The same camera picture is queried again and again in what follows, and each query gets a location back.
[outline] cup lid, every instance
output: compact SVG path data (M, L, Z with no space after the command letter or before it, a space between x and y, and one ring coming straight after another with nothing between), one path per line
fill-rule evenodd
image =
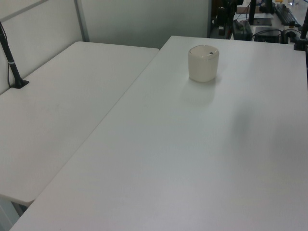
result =
M193 47L189 50L189 53L203 58L203 59L213 59L219 55L219 50L216 47L208 46L208 45L199 45Z

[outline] electronic equipment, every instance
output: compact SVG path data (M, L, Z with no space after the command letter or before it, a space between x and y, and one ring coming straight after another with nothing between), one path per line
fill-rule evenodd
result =
M251 41L252 31L248 21L233 22L232 33L234 40Z
M222 0L223 7L218 9L216 24L219 27L218 34L225 35L226 25L231 26L238 5L244 0Z
M257 0L250 1L250 10L249 10L249 18L248 22L251 26L271 26L270 18L256 18L255 19L255 11L256 11Z
M255 42L279 43L280 31L278 28L257 27Z
M300 26L300 23L294 17L294 15L292 14L291 10L286 7L286 5L284 5L284 4L277 4L275 6L275 11L276 11L276 14L278 15L281 23L284 26L289 26L292 21L295 22L295 26L296 27Z

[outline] desk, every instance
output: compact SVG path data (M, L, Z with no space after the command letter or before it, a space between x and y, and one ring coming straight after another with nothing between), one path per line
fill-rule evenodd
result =
M158 49L77 42L0 96L0 196L29 205Z
M307 231L307 117L304 52L171 37L12 231Z

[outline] black stand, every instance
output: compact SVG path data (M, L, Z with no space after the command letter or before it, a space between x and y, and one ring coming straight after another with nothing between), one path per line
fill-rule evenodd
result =
M270 18L254 18L257 0L251 0L248 22L251 26L271 26Z
M15 84L12 85L11 87L12 88L20 89L23 86L27 85L29 83L29 81L23 80L20 77L20 75L19 75L18 69L16 67L15 61L14 61L12 53L11 53L11 50L9 48L8 41L7 41L7 39L6 39L5 35L4 35L4 31L2 30L1 23L0 23L0 42L1 42L2 48L3 48L4 53L5 53L5 56L6 56L7 60L8 60L8 63L10 65L10 68L11 68L12 73L13 73L14 78L15 78Z
M308 30L308 8L306 11L306 16L302 28L302 32L300 34L299 38L295 38L295 44L294 44L294 50L296 51L306 51L308 40L306 39L307 35L307 30Z

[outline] white wall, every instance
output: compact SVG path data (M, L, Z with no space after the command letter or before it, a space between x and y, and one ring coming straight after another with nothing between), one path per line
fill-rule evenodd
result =
M171 35L207 37L210 0L78 0L91 42L161 48Z
M2 24L22 78L82 41L74 0L48 0ZM7 60L0 47L0 94L8 89L6 75Z

